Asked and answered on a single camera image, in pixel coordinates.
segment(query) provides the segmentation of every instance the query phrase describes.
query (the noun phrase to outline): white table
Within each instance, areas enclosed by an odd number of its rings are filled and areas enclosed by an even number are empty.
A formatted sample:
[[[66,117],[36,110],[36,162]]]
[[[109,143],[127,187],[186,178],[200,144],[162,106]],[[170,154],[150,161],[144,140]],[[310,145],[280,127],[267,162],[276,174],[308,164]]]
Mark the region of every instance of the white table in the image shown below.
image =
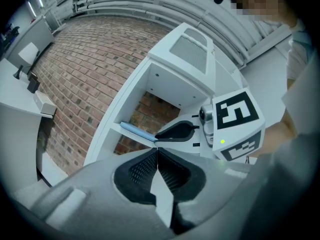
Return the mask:
[[[11,193],[37,182],[36,147],[42,117],[27,90],[29,81],[6,59],[0,61],[0,176]]]

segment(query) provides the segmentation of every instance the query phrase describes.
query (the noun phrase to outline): white ceiling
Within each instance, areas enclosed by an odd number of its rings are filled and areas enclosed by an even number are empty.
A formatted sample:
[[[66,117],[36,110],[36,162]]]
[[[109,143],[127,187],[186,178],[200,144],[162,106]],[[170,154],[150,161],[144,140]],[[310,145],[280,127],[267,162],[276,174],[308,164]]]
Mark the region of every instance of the white ceiling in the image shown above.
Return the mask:
[[[43,3],[65,18],[63,6],[56,7],[59,1],[43,0]],[[219,5],[213,0],[96,0],[90,4],[99,8],[92,8],[91,12],[143,18],[172,29],[187,22],[211,37],[239,68],[290,35],[284,25],[248,20],[232,8],[229,0]]]

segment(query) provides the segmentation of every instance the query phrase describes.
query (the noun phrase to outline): red brick wall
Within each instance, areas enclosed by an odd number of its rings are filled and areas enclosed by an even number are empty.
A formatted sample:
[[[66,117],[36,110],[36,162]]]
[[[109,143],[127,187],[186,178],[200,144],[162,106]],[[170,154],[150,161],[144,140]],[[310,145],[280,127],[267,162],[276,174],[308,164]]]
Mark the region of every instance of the red brick wall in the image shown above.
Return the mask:
[[[76,18],[41,55],[34,66],[39,90],[57,106],[53,121],[44,119],[41,129],[47,136],[46,151],[67,174],[83,166],[113,98],[168,32],[133,18]]]
[[[179,108],[146,92],[131,116],[129,123],[150,134],[156,135],[164,125],[175,119],[179,115],[179,112]],[[122,136],[114,152],[122,155],[148,148],[148,146]]]

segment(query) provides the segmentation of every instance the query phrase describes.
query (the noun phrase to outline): white box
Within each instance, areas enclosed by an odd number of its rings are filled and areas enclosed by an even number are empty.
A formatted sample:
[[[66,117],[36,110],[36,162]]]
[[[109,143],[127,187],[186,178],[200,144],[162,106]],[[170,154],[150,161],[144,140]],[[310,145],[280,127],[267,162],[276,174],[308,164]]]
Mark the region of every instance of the white box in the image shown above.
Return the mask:
[[[33,100],[40,113],[48,115],[55,114],[57,107],[46,94],[36,90],[33,95]]]

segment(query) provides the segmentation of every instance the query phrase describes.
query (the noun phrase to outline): ventilation grille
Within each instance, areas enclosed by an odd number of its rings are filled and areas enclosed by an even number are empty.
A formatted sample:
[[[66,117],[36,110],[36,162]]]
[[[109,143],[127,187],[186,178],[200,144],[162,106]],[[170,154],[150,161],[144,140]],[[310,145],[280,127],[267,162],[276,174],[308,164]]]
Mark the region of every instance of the ventilation grille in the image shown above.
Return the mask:
[[[189,181],[191,172],[163,153],[158,155],[158,160],[159,172],[171,193],[174,194],[177,189]]]
[[[129,169],[130,179],[140,188],[150,191],[157,171],[157,153],[150,155]]]
[[[206,73],[207,51],[196,43],[181,36],[170,52],[188,62],[202,73]]]
[[[186,31],[184,31],[186,35],[189,37],[192,37],[194,40],[197,40],[199,43],[207,47],[207,40],[197,31],[194,31],[193,29],[188,28]]]

